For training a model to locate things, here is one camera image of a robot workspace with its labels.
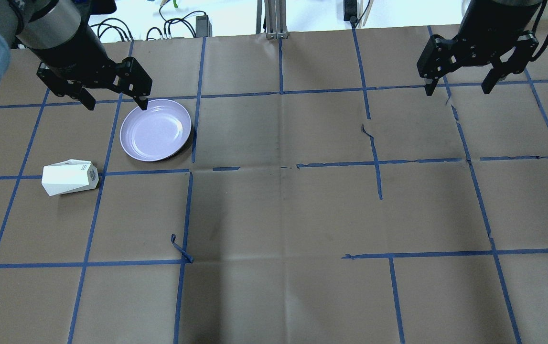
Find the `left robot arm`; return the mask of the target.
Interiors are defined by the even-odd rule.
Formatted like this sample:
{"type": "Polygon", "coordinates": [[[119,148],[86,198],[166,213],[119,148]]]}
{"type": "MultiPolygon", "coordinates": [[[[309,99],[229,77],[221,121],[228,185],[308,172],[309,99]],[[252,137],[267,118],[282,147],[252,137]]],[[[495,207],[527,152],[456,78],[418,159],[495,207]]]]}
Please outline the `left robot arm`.
{"type": "Polygon", "coordinates": [[[90,89],[108,89],[149,106],[153,80],[134,57],[116,63],[71,0],[0,0],[0,83],[11,46],[20,41],[40,60],[36,75],[58,97],[93,110],[90,89]]]}

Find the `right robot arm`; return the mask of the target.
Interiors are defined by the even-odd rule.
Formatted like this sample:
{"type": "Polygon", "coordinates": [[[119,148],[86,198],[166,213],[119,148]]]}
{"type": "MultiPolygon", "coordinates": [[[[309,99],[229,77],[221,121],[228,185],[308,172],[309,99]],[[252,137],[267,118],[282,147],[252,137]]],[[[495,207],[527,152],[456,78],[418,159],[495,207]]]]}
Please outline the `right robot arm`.
{"type": "Polygon", "coordinates": [[[481,84],[484,94],[509,74],[523,72],[548,46],[548,33],[543,42],[536,37],[546,6],[546,0],[469,1],[457,34],[431,35],[417,61],[425,94],[431,96],[444,76],[462,67],[492,66],[481,84]]]}

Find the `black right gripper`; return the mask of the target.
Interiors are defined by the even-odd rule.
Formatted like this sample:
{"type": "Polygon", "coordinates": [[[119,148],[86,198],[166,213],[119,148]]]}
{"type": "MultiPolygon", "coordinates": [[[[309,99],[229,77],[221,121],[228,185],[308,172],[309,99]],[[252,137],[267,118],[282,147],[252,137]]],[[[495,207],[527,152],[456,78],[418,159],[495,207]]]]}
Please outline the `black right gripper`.
{"type": "Polygon", "coordinates": [[[445,39],[434,34],[429,37],[417,61],[419,76],[425,78],[425,94],[433,96],[439,80],[463,67],[490,65],[492,68],[482,81],[485,95],[509,74],[520,74],[534,58],[539,41],[532,31],[505,37],[502,33],[479,37],[456,35],[445,39]]]}

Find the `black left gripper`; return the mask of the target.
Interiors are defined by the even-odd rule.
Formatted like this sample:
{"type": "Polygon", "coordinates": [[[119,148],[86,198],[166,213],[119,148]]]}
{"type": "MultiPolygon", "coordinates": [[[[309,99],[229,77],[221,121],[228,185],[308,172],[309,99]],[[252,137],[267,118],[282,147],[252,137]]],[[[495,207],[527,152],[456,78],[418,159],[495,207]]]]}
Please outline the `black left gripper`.
{"type": "Polygon", "coordinates": [[[93,111],[96,100],[89,89],[109,89],[132,97],[143,111],[149,108],[153,79],[134,57],[116,63],[108,57],[93,29],[81,22],[67,42],[36,50],[42,62],[38,78],[56,96],[69,96],[93,111]]]}

